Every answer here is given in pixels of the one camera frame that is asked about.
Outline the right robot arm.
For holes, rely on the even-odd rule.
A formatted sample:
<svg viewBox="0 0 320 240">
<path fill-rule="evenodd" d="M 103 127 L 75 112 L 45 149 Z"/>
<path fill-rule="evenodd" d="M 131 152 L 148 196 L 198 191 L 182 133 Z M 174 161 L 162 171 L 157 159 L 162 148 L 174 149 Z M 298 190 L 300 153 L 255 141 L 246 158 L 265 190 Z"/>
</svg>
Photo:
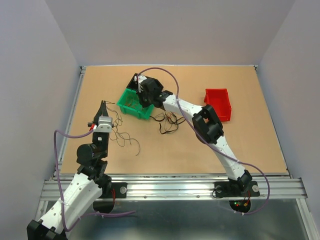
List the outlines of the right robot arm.
<svg viewBox="0 0 320 240">
<path fill-rule="evenodd" d="M 211 105 L 195 105 L 170 91 L 155 78 L 137 75 L 133 78 L 137 85 L 136 94 L 142 107 L 154 105 L 166 112 L 181 115 L 195 131 L 200 142 L 207 144 L 218 157 L 225 169 L 229 183 L 220 187 L 221 192 L 230 196 L 242 196 L 248 192 L 252 176 L 236 159 L 224 136 L 223 125 Z"/>
</svg>

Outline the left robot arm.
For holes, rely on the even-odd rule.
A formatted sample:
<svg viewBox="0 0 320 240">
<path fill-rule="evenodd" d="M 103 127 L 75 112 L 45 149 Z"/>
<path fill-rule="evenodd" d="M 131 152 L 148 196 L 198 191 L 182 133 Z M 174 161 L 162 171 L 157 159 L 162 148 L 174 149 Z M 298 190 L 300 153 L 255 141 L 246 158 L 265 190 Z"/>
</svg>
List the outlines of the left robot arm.
<svg viewBox="0 0 320 240">
<path fill-rule="evenodd" d="M 85 216 L 87 209 L 98 197 L 111 193 L 111 177 L 105 174 L 108 162 L 109 135 L 112 118 L 108 115 L 106 101 L 101 101 L 99 110 L 88 123 L 92 142 L 82 144 L 76 151 L 79 164 L 71 183 L 62 190 L 53 207 L 39 220 L 32 220 L 27 228 L 29 240 L 65 240 L 70 232 Z"/>
</svg>

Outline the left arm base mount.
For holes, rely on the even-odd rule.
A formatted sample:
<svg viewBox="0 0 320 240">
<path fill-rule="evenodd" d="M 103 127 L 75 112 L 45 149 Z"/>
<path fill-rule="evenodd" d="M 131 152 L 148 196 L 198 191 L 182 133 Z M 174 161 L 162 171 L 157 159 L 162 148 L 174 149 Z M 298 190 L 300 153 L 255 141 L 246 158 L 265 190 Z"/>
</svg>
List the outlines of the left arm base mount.
<svg viewBox="0 0 320 240">
<path fill-rule="evenodd" d="M 113 182 L 111 187 L 105 187 L 102 190 L 102 195 L 93 203 L 93 209 L 96 212 L 111 213 L 116 205 L 116 200 L 127 198 L 127 189 L 126 182 Z"/>
</svg>

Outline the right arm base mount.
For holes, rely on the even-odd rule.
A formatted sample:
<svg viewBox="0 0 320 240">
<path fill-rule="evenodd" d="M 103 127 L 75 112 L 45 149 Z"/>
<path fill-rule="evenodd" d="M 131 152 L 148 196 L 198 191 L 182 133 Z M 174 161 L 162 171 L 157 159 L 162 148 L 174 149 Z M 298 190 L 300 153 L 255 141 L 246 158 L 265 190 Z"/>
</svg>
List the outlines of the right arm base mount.
<svg viewBox="0 0 320 240">
<path fill-rule="evenodd" d="M 231 209 L 247 214 L 251 209 L 251 198 L 259 197 L 260 189 L 256 181 L 252 181 L 246 190 L 240 190 L 236 184 L 229 181 L 218 181 L 214 183 L 211 195 L 215 199 L 235 198 L 235 200 L 229 200 Z"/>
</svg>

